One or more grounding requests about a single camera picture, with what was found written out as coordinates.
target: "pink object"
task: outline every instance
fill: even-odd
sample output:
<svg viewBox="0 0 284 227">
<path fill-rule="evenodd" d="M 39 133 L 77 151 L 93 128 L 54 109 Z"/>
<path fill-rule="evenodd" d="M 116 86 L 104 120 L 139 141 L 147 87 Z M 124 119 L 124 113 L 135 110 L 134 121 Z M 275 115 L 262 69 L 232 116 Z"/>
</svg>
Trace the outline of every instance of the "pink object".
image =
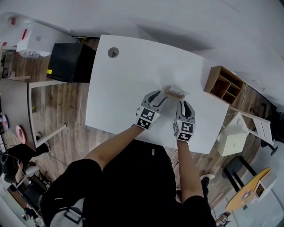
<svg viewBox="0 0 284 227">
<path fill-rule="evenodd" d="M 20 126 L 16 126 L 16 134 L 22 144 L 26 143 L 26 137 L 23 129 Z"/>
<path fill-rule="evenodd" d="M 7 120 L 7 116 L 6 115 L 3 115 L 2 116 L 2 121 L 3 121 L 3 126 L 6 130 L 9 129 L 9 123 L 8 123 L 8 120 Z"/>
</svg>

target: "backpack strap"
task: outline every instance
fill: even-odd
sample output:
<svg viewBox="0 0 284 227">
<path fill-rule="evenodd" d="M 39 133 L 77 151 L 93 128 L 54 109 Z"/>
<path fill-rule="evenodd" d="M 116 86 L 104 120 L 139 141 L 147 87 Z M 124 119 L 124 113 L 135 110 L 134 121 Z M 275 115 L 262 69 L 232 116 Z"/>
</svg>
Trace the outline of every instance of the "backpack strap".
<svg viewBox="0 0 284 227">
<path fill-rule="evenodd" d="M 84 198 L 78 200 L 74 206 L 64 208 L 51 221 L 50 227 L 83 227 Z"/>
</svg>

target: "round grommet hole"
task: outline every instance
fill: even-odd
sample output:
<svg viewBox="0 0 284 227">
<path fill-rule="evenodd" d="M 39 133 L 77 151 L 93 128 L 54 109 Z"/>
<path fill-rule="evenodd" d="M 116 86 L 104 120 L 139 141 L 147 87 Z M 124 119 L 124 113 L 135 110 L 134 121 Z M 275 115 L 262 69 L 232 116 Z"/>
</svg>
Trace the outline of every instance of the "round grommet hole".
<svg viewBox="0 0 284 227">
<path fill-rule="evenodd" d="M 108 53 L 107 55 L 110 57 L 110 58 L 116 58 L 119 54 L 119 51 L 116 47 L 112 47 L 111 49 L 108 50 Z"/>
</svg>

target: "black stool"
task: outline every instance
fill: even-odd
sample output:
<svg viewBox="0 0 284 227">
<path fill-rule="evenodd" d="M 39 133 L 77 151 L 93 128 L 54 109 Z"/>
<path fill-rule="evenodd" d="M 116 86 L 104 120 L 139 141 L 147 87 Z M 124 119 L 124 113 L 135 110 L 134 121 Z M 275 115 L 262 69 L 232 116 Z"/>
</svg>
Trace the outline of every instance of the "black stool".
<svg viewBox="0 0 284 227">
<path fill-rule="evenodd" d="M 236 184 L 235 180 L 233 179 L 232 176 L 235 177 L 237 182 L 241 187 L 244 186 L 244 183 L 241 181 L 239 176 L 237 175 L 237 172 L 240 171 L 242 166 L 245 166 L 249 172 L 253 175 L 256 176 L 257 173 L 254 171 L 254 169 L 249 165 L 249 163 L 246 162 L 246 160 L 242 156 L 237 156 L 233 158 L 223 169 L 222 172 L 222 177 L 223 178 L 228 178 L 228 180 L 231 182 L 232 186 L 238 192 L 240 190 L 239 186 Z"/>
</svg>

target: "wooden shelf unit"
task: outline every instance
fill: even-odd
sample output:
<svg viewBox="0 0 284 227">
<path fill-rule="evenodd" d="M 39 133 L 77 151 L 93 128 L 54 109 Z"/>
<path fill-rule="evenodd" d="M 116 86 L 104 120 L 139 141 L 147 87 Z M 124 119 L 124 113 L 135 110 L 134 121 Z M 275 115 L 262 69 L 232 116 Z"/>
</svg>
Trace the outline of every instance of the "wooden shelf unit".
<svg viewBox="0 0 284 227">
<path fill-rule="evenodd" d="M 204 91 L 233 104 L 239 97 L 244 82 L 223 66 L 212 67 Z"/>
</svg>

